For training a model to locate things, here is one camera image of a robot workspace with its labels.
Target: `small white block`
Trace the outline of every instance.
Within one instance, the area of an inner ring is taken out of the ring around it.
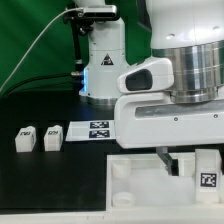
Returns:
[[[220,202],[221,163],[219,150],[196,150],[196,202]]]
[[[179,176],[193,177],[195,175],[195,153],[184,153],[178,156]]]
[[[32,152],[36,143],[36,129],[32,126],[21,128],[15,138],[17,152]]]
[[[125,179],[131,175],[131,160],[129,158],[118,157],[112,162],[112,173],[117,179]]]
[[[44,136],[45,151],[60,151],[63,142],[62,127],[49,127]]]

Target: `silver cylinder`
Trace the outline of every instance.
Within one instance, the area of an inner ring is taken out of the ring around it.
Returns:
[[[153,49],[154,57],[172,61],[174,85],[169,89],[174,103],[198,103],[218,96],[224,83],[224,41],[211,44]]]

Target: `blue light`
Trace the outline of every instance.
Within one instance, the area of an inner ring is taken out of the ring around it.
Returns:
[[[87,91],[87,69],[83,70],[83,92]]]

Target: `green screen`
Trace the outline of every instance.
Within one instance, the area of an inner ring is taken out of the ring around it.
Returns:
[[[0,85],[43,28],[70,2],[65,0],[0,1]],[[107,0],[106,3],[117,5],[126,24],[127,62],[134,64],[149,57],[151,34],[138,25],[136,1]],[[88,38],[80,37],[80,41],[82,57],[87,64]],[[7,84],[6,89],[32,77],[70,73],[74,70],[74,58],[70,25],[64,25],[62,19],[59,19],[35,45],[13,79]]]

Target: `black table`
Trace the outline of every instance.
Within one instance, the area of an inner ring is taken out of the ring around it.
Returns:
[[[48,127],[61,125],[65,139],[70,121],[88,120],[113,120],[113,108],[81,103],[72,91],[24,92],[0,101],[0,214],[104,211],[107,155],[155,153],[155,149],[122,150],[115,141],[64,141],[61,152],[44,152]],[[30,125],[37,130],[35,148],[17,153],[15,137]]]

